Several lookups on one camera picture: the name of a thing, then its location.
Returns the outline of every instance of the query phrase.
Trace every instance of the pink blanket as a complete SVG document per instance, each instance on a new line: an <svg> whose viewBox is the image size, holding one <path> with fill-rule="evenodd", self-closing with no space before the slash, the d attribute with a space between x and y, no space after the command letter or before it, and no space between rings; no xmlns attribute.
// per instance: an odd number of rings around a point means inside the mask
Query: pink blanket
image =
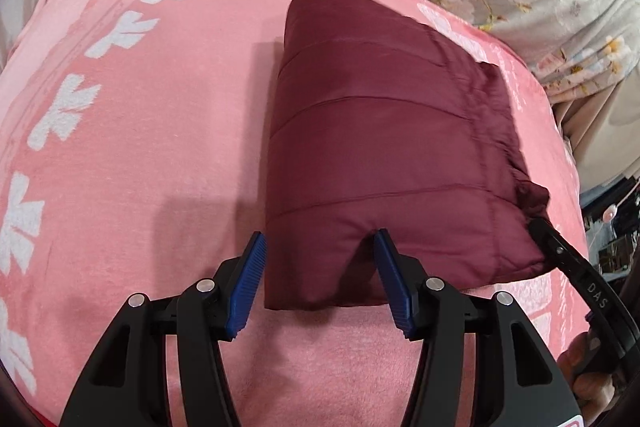
<svg viewBox="0 0 640 427"><path fill-rule="evenodd" d="M49 419L60 419L127 296L180 293L263 227L290 1L41 0L0 76L0 357ZM585 251L577 175L524 65L424 0L376 1L500 67L530 176ZM555 354L585 327L585 307L557 271L502 288ZM420 346L402 339L387 307L261 304L258 295L246 330L223 346L245 426L399 425ZM170 370L180 427L174 358Z"/></svg>

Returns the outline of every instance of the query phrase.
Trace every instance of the blue gripper pad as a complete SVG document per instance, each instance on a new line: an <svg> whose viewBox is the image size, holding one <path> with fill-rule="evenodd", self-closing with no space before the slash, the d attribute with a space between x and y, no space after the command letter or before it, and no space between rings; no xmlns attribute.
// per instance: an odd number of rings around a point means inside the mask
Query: blue gripper pad
<svg viewBox="0 0 640 427"><path fill-rule="evenodd" d="M411 293L398 266L398 250L386 230L376 232L373 239L373 256L396 327L402 330L406 338L411 338L416 330L411 309Z"/></svg>
<svg viewBox="0 0 640 427"><path fill-rule="evenodd" d="M230 339L234 339L246 326L266 261L267 242L260 232L256 232L234 270L235 285L229 295L229 314L225 325Z"/></svg>

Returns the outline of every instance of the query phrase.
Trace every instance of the human hand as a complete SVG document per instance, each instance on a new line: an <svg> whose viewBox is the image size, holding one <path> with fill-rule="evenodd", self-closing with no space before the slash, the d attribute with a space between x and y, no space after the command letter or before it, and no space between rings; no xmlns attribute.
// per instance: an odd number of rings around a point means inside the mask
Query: human hand
<svg viewBox="0 0 640 427"><path fill-rule="evenodd" d="M587 352L587 333L575 337L569 348L558 357L558 366L574 391L575 396L584 402L580 407L586 426L596 421L613 399L615 388L611 375L603 373L585 373L575 378L574 372Z"/></svg>

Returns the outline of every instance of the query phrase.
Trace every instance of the maroon puffer jacket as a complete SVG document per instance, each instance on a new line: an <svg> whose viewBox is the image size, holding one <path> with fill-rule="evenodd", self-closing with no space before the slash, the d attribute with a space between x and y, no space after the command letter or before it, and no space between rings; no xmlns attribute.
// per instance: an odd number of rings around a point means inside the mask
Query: maroon puffer jacket
<svg viewBox="0 0 640 427"><path fill-rule="evenodd" d="M266 305L385 302L370 236L459 289L550 269L500 71L370 0L293 0L271 123Z"/></svg>

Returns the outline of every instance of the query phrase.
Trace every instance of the pink fleece blanket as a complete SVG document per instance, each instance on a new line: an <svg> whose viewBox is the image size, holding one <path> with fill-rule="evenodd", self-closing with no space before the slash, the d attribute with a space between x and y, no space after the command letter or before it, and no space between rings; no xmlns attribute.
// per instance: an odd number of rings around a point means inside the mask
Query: pink fleece blanket
<svg viewBox="0 0 640 427"><path fill-rule="evenodd" d="M41 0L21 35L0 76L0 357L54 422L127 296L180 293L263 227L290 1ZM376 1L500 67L530 176L585 251L577 175L524 65L424 0ZM557 271L501 288L555 354L585 327L585 307ZM400 424L419 349L387 307L274 312L258 295L223 357L245 426L389 427Z"/></svg>

